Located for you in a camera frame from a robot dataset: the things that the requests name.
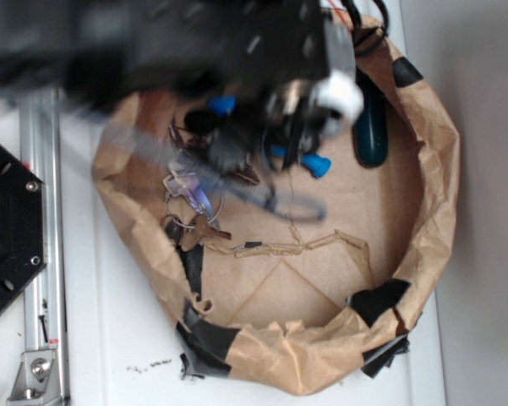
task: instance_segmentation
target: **crumpled paper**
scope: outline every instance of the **crumpled paper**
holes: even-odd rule
[[[192,294],[161,228],[165,168],[138,153],[135,137],[136,131],[150,134],[158,156],[168,124],[173,117],[180,124],[189,106],[165,91],[132,95],[104,130],[93,177],[117,232],[173,323],[191,302],[206,321],[240,328],[225,359],[231,378],[297,395],[318,392],[363,366],[363,353],[417,323],[451,255],[460,141],[425,80],[396,87],[392,64],[400,57],[386,41],[357,60],[388,101],[387,162],[361,167],[345,133],[319,151],[332,160],[324,178],[298,166],[277,175],[278,188],[325,201],[328,217],[318,224],[286,222],[228,200],[219,222],[233,239],[204,241],[202,298]],[[110,139],[122,144],[105,142]],[[184,222],[194,217],[180,200],[170,207]],[[232,250],[248,241],[263,245]],[[368,327],[346,298],[390,277],[411,286],[395,309]]]

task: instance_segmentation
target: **black mounting plate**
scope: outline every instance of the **black mounting plate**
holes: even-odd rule
[[[43,269],[43,183],[0,145],[0,315]]]

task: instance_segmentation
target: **metal bracket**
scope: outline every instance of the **metal bracket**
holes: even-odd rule
[[[27,351],[21,364],[8,406],[62,404],[56,351]]]

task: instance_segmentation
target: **blue plastic piece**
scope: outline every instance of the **blue plastic piece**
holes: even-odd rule
[[[286,155],[286,148],[279,145],[270,146],[270,154],[283,158]],[[301,161],[307,167],[315,178],[323,178],[329,172],[332,162],[329,158],[323,158],[318,154],[306,154]]]
[[[220,117],[228,116],[235,109],[237,99],[233,96],[212,97],[206,103],[207,107]]]

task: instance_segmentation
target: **paper bag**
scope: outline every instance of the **paper bag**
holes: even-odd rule
[[[276,175],[279,189],[324,200],[325,221],[293,223],[229,200],[219,222],[232,240],[205,239],[182,259],[161,226],[165,165],[144,159],[135,132],[151,134],[150,152],[158,157],[169,123],[175,117],[180,126],[188,107],[165,91],[133,95],[104,130],[96,187],[177,326],[188,372],[306,395],[357,368],[375,375],[405,349],[451,255],[459,136],[435,93],[389,40],[357,66],[388,101],[387,161],[361,167],[351,133],[341,134],[319,151],[333,164],[324,178],[299,166]],[[183,222],[194,217],[180,199],[170,206]],[[234,249],[247,242],[262,244]]]

